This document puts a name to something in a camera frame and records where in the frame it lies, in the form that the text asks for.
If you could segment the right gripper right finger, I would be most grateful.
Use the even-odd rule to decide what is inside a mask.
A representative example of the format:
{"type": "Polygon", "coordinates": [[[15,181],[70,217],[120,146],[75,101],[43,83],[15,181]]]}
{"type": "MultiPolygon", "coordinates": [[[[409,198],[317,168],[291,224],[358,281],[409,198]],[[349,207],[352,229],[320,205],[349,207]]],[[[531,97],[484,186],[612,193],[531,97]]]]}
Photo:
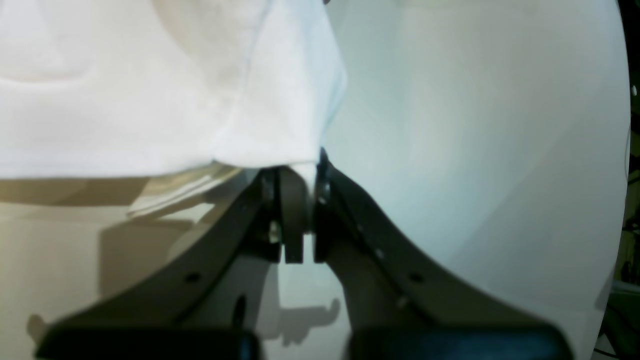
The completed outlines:
{"type": "Polygon", "coordinates": [[[320,151],[314,260],[342,285],[350,360],[571,360],[541,317],[451,273],[320,151]]]}

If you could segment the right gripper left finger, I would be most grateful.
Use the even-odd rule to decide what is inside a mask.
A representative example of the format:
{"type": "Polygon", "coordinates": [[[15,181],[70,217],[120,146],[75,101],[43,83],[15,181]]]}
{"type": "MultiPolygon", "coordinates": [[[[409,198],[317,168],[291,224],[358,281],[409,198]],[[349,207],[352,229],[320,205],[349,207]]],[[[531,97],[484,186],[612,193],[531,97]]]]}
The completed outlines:
{"type": "Polygon", "coordinates": [[[51,326],[39,360],[259,360],[255,332],[277,171],[261,170],[215,225],[146,280],[51,326]]]}

